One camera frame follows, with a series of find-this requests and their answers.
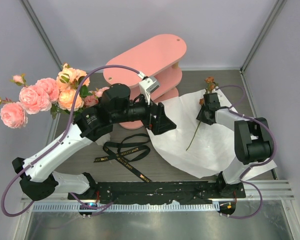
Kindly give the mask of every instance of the white wall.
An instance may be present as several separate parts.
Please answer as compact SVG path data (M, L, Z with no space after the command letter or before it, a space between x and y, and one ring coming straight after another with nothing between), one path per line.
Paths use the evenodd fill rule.
M276 0L29 2L61 61L92 70L162 33L187 43L181 67L241 67Z
M268 119L278 142L276 164L300 208L300 0L288 0L246 79L258 115Z
M0 96L18 100L20 87L9 82L12 75L26 73L30 84L43 77L55 78L58 68L17 0L0 0ZM15 175L12 160L29 157L47 141L51 117L48 112L29 116L26 128L10 129L0 119L0 200ZM8 193L8 212L20 207L19 182ZM0 209L0 240L11 240L18 218L4 216Z

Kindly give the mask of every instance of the white clip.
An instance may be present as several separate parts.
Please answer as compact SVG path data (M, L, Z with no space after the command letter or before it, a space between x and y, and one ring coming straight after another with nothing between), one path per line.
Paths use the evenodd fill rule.
M146 75L140 71L139 74L138 74L139 78L141 78L142 80L146 77Z

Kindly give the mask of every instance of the flower stem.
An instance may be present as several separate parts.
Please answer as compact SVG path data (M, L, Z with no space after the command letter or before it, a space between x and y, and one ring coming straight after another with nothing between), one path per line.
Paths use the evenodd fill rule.
M194 135L193 135L193 137L192 137L192 139L191 139L191 142L190 142L189 146L187 147L186 151L188 151L188 149L190 148L192 142L194 141L195 136L196 136L196 134L197 134L197 131L198 131L198 129L199 129L200 123L201 123L201 121L199 121L198 126L196 127L196 130L195 130L195 132L194 132Z

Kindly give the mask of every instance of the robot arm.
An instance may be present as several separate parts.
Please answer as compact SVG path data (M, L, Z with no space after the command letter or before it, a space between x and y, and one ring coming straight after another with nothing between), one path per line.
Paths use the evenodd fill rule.
M165 115L162 103L156 105L144 95L130 101L130 89L123 84L114 84L104 91L99 103L86 108L76 116L69 132L63 141L63 134L35 155L23 159L16 158L12 165L16 173L45 153L55 143L59 145L45 155L40 162L31 166L21 175L22 191L32 200L42 200L52 193L91 193L95 181L88 173L79 175L63 174L54 171L71 155L93 142L103 145L109 140L113 124L142 121L143 125L152 130L154 135L163 134L177 126Z
M264 162L274 150L274 142L268 131L261 127L262 123L268 128L267 120L263 117L253 118L256 121L243 118L221 107L218 94L203 95L204 104L200 109L197 120L208 125L221 124L234 131L235 158L222 173L223 184L241 182L241 174L251 165Z

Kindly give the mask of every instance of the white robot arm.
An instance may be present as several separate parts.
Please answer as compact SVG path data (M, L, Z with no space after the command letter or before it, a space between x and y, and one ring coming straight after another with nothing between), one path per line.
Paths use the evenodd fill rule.
M54 170L85 146L93 142L103 145L109 141L113 124L131 121L142 121L143 125L152 130L155 135L177 127L165 115L162 103L156 105L143 94L138 96L138 101L132 102L129 87L119 83L113 84L103 92L98 104L86 108L74 119L67 136L62 141L64 134L33 156L27 159L18 157L12 161L14 170L18 174L59 142L56 148L20 176L22 191L33 201L42 200L52 193L75 193L86 195L88 198L91 193L94 193L93 188L96 185L89 173L71 175Z

